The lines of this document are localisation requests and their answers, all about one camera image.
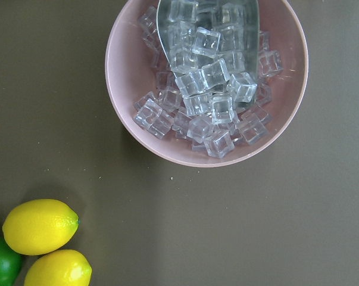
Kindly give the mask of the green lime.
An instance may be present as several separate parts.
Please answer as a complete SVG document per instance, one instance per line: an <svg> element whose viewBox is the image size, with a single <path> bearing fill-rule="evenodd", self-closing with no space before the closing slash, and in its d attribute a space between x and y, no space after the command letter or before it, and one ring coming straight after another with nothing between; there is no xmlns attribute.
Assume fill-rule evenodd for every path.
<svg viewBox="0 0 359 286"><path fill-rule="evenodd" d="M0 237L0 285L14 285L22 264L22 256L13 251Z"/></svg>

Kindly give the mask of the yellow lemon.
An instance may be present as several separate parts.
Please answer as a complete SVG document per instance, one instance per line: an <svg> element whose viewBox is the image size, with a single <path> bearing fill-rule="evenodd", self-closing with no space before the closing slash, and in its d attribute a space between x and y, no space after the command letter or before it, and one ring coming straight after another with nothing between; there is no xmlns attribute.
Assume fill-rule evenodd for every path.
<svg viewBox="0 0 359 286"><path fill-rule="evenodd" d="M37 199L13 208L2 231L15 252L35 256L50 253L66 244L79 227L79 217L66 203Z"/></svg>
<svg viewBox="0 0 359 286"><path fill-rule="evenodd" d="M92 267L76 250L57 250L46 254L27 271L24 285L89 285Z"/></svg>

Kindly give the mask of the pink bowl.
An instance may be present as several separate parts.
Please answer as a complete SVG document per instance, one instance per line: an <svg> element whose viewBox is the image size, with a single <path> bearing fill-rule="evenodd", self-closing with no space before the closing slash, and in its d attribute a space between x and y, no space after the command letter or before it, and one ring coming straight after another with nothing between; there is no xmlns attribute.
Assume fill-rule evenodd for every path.
<svg viewBox="0 0 359 286"><path fill-rule="evenodd" d="M305 35L287 1L127 1L105 53L123 126L185 166L227 166L271 145L307 77Z"/></svg>

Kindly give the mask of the clear ice cubes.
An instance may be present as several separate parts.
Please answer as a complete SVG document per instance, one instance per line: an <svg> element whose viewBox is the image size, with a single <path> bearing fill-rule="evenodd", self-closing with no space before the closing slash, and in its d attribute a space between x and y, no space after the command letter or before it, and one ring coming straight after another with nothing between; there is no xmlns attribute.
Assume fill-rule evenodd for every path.
<svg viewBox="0 0 359 286"><path fill-rule="evenodd" d="M268 134L266 79L282 67L256 1L169 1L138 24L157 87L133 105L140 128L159 139L173 132L216 158Z"/></svg>

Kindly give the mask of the metal ice scoop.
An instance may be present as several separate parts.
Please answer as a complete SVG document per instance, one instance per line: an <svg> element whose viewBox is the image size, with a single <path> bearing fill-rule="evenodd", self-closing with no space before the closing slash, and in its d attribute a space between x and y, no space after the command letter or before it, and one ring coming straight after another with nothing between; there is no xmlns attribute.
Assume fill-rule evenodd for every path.
<svg viewBox="0 0 359 286"><path fill-rule="evenodd" d="M257 1L159 1L157 31L185 101L230 96L252 105L257 93Z"/></svg>

